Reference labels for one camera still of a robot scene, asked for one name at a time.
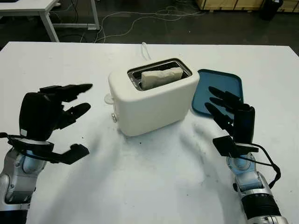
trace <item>white toaster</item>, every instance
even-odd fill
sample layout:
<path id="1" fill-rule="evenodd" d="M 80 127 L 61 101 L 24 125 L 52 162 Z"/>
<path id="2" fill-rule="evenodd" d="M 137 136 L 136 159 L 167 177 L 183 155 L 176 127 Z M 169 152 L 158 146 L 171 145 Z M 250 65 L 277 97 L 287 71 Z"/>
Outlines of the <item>white toaster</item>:
<path id="1" fill-rule="evenodd" d="M 141 73 L 180 67 L 180 80 L 143 90 Z M 182 120 L 191 107 L 199 74 L 177 58 L 150 61 L 135 68 L 124 67 L 109 75 L 111 95 L 105 102 L 113 104 L 112 117 L 127 136 L 136 136 Z"/>

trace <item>dark floor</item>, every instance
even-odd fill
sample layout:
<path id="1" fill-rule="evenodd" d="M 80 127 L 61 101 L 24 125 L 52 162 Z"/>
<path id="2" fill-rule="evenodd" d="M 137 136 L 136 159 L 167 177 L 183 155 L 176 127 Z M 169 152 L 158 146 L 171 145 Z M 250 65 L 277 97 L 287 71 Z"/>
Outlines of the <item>dark floor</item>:
<path id="1" fill-rule="evenodd" d="M 66 10 L 71 0 L 61 0 Z M 119 11 L 152 13 L 169 6 L 169 10 L 187 13 L 199 9 L 191 1 L 187 4 L 176 0 L 100 0 L 96 2 L 100 23 L 102 19 Z M 73 8 L 52 14 L 53 22 L 73 22 Z M 78 0 L 78 22 L 93 22 L 90 1 Z M 106 36 L 126 33 L 140 14 L 117 14 L 103 23 Z M 177 16 L 157 16 L 160 19 L 178 19 Z M 136 21 L 133 29 L 125 36 L 106 38 L 106 43 L 172 43 L 172 44 L 257 44 L 289 45 L 299 55 L 299 14 L 277 14 L 272 21 L 263 21 L 257 12 L 199 12 L 182 17 L 178 21 L 163 21 L 144 18 Z M 86 29 L 56 29 L 61 42 L 94 42 L 97 31 Z M 8 41 L 50 41 L 42 23 L 37 18 L 9 17 L 0 20 L 0 48 Z"/>

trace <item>blue tray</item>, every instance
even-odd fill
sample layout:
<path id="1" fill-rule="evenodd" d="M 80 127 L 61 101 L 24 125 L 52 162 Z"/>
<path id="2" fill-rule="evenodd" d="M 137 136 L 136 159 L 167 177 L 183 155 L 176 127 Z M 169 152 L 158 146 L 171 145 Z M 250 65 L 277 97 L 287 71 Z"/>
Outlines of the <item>blue tray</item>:
<path id="1" fill-rule="evenodd" d="M 241 102 L 243 103 L 243 90 L 242 90 L 242 81 L 240 77 L 220 72 L 213 71 L 207 69 L 201 69 L 198 71 L 200 75 L 199 84 L 196 88 L 193 101 L 192 108 L 195 112 L 199 114 L 210 115 L 210 112 L 206 109 L 205 103 L 210 102 L 210 97 L 215 97 L 209 91 L 209 86 L 216 87 L 222 91 L 229 91 L 236 96 L 239 96 Z M 225 108 L 215 105 L 223 114 L 227 114 L 231 118 L 233 118 L 233 114 L 227 112 Z"/>

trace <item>robotic hand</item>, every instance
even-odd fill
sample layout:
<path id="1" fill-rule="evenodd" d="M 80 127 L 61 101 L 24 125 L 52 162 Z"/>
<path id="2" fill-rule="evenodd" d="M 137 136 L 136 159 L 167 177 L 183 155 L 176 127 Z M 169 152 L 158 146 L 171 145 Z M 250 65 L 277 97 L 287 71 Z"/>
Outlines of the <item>robotic hand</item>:
<path id="1" fill-rule="evenodd" d="M 77 99 L 78 94 L 91 87 L 92 84 L 49 86 L 25 95 L 19 117 L 20 135 L 0 133 L 0 138 L 8 138 L 12 145 L 0 174 L 1 223 L 26 223 L 37 177 L 47 161 L 72 164 L 89 154 L 78 144 L 63 154 L 54 153 L 54 144 L 47 139 L 55 129 L 75 123 L 90 109 L 88 103 L 83 103 L 64 111 L 62 102 Z"/>
<path id="2" fill-rule="evenodd" d="M 211 86 L 209 91 L 217 97 L 210 98 L 212 103 L 225 107 L 228 112 L 234 114 L 234 119 L 231 119 L 211 103 L 205 103 L 214 121 L 229 133 L 228 136 L 213 139 L 213 144 L 221 156 L 227 157 L 228 167 L 235 175 L 233 187 L 239 193 L 247 223 L 288 224 L 286 218 L 281 216 L 270 190 L 281 176 L 280 169 L 262 146 L 252 143 L 255 109 L 242 103 L 239 97 L 230 92 L 223 92 Z M 258 152 L 258 148 L 264 151 L 270 164 L 255 160 L 251 152 Z M 256 171 L 256 163 L 271 166 L 276 171 L 277 175 L 270 184 Z"/>

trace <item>white desk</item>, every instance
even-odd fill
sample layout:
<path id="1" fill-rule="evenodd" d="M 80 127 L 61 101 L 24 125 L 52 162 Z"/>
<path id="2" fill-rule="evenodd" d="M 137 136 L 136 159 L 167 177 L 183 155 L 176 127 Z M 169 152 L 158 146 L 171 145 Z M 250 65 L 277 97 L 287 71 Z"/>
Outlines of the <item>white desk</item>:
<path id="1" fill-rule="evenodd" d="M 195 69 L 242 79 L 245 102 L 256 108 L 254 142 L 280 166 L 272 189 L 281 213 L 296 223 L 299 210 L 299 58 L 289 47 L 148 45 L 152 58 L 181 57 Z M 69 166 L 47 164 L 29 211 L 30 224 L 244 224 L 232 174 L 212 144 L 226 135 L 192 112 L 180 122 L 128 138 L 104 103 L 108 75 L 144 60 L 141 45 L 11 42 L 0 52 L 0 131 L 18 133 L 25 93 L 53 84 L 93 83 L 76 105 L 91 110 L 49 141 L 62 153 L 72 143 L 91 154 Z M 0 167 L 10 146 L 0 141 Z M 255 155 L 266 160 L 262 153 Z M 275 173 L 257 165 L 270 182 Z"/>
<path id="2" fill-rule="evenodd" d="M 99 29 L 95 1 L 91 0 L 94 24 L 52 24 L 49 11 L 58 0 L 18 0 L 17 2 L 0 2 L 0 16 L 40 16 L 52 42 L 59 42 L 54 27 L 71 27 Z"/>

